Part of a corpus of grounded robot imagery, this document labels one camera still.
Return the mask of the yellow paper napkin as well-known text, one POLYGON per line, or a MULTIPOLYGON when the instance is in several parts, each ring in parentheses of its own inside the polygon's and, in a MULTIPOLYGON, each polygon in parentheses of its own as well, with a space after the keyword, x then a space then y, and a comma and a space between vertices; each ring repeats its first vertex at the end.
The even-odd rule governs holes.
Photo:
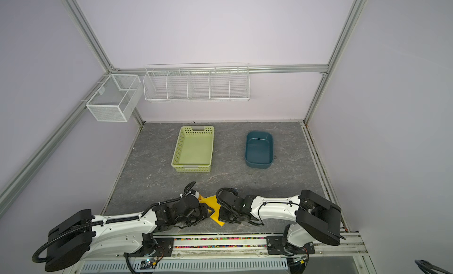
POLYGON ((210 218, 220 226, 224 226, 224 222, 219 219, 220 204, 217 202, 216 196, 203 197, 199 195, 198 200, 200 203, 205 203, 208 207, 210 218))

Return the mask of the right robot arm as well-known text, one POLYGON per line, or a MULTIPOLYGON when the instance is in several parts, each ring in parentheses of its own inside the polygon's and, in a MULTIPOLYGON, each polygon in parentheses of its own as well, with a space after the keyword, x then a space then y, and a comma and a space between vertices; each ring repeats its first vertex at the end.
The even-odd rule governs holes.
POLYGON ((254 226, 263 226, 265 219, 290 222, 284 231, 284 246, 301 249, 313 241, 338 246, 343 239, 341 208, 311 190, 302 190, 292 197, 248 195, 242 198, 235 189, 221 188, 215 197, 222 222, 247 222, 254 226))

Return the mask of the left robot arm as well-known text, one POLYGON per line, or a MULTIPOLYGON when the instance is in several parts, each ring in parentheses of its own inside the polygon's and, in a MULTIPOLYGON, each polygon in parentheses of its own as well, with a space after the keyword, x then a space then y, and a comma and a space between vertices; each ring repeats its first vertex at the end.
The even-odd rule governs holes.
POLYGON ((213 215, 213 208, 201 203, 190 182, 175 199, 150 204, 144 211, 126 215, 93 215, 80 210, 50 230, 45 244, 32 255, 34 263, 43 263, 47 272, 75 265, 84 259, 123 256, 134 272, 133 257, 151 257, 158 261, 165 255, 153 234, 172 228, 185 229, 213 215))

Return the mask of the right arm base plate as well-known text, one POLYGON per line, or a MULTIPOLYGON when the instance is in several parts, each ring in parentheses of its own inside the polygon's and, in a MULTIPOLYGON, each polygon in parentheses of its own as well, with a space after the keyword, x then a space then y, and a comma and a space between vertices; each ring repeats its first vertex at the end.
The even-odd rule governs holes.
POLYGON ((283 235, 280 236, 267 236, 266 237, 267 253, 269 255, 312 255, 315 254, 315 248, 313 243, 307 243, 303 247, 296 247, 287 243, 283 239, 283 235))

